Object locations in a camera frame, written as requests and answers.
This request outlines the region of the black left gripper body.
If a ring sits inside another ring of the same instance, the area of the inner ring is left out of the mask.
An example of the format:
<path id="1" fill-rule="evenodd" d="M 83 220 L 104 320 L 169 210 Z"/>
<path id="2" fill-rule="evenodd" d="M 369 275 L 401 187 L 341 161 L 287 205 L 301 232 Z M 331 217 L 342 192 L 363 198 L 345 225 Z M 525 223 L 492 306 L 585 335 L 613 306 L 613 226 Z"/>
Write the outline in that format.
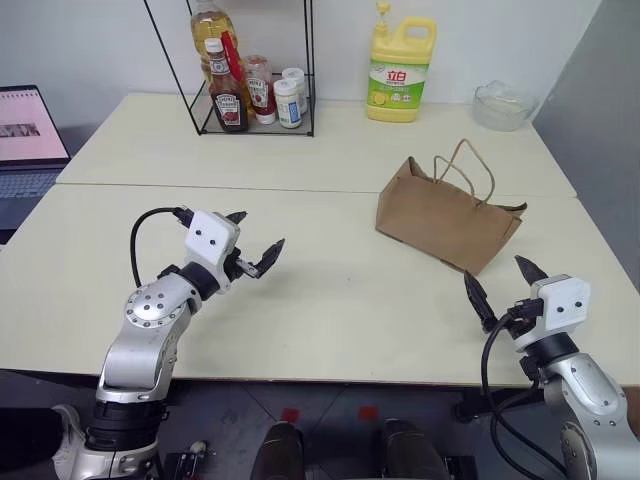
<path id="1" fill-rule="evenodd" d="M 234 247 L 224 261 L 224 273 L 230 282 L 234 282 L 243 275 L 257 279 L 260 276 L 258 268 L 251 262 L 241 258 L 241 250 Z"/>

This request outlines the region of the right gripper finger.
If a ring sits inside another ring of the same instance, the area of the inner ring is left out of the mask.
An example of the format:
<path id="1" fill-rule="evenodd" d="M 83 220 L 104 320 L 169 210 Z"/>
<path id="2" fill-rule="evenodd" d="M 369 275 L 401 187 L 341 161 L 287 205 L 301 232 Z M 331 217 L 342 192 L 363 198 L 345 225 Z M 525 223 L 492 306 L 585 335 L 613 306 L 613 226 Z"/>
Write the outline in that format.
<path id="1" fill-rule="evenodd" d="M 478 315 L 484 333 L 490 333 L 497 325 L 497 318 L 487 301 L 487 294 L 479 281 L 467 270 L 464 271 L 466 295 Z"/>
<path id="2" fill-rule="evenodd" d="M 521 255 L 516 255 L 514 259 L 523 278 L 530 287 L 532 287 L 536 282 L 548 278 L 548 275 L 528 258 L 525 258 Z"/>

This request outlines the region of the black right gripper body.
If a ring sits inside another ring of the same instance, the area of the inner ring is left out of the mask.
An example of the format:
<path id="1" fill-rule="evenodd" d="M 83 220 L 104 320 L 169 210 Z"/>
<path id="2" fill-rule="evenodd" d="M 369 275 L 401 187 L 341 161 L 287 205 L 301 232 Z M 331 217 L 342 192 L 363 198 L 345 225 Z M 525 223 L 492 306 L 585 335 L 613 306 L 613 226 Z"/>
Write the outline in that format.
<path id="1" fill-rule="evenodd" d="M 513 340 L 528 333 L 536 326 L 537 318 L 544 312 L 544 301 L 540 298 L 517 301 L 498 320 L 497 331 L 506 330 Z"/>

